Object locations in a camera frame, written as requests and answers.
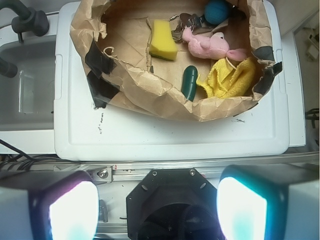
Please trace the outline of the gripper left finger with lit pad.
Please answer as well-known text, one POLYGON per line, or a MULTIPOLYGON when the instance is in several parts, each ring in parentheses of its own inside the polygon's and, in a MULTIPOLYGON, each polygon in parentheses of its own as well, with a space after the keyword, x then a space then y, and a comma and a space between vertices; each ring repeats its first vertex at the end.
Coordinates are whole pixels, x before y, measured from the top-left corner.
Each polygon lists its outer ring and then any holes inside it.
POLYGON ((99 193, 85 171, 0 173, 2 240, 92 240, 99 193))

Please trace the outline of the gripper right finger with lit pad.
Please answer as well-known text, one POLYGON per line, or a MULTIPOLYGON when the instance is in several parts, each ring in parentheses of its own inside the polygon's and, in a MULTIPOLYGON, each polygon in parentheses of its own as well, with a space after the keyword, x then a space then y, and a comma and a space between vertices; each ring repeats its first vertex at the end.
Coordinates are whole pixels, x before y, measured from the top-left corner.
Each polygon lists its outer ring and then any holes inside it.
POLYGON ((320 167, 229 165, 220 177, 216 208, 228 240, 318 240, 320 167))

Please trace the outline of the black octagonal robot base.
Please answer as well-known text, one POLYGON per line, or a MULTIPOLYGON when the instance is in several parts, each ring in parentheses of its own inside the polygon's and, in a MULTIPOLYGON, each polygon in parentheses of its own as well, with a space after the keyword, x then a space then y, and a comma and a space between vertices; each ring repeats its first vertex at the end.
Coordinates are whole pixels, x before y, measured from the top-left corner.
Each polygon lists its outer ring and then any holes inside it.
POLYGON ((131 240, 223 240, 217 189, 196 169, 153 169, 126 197, 131 240))

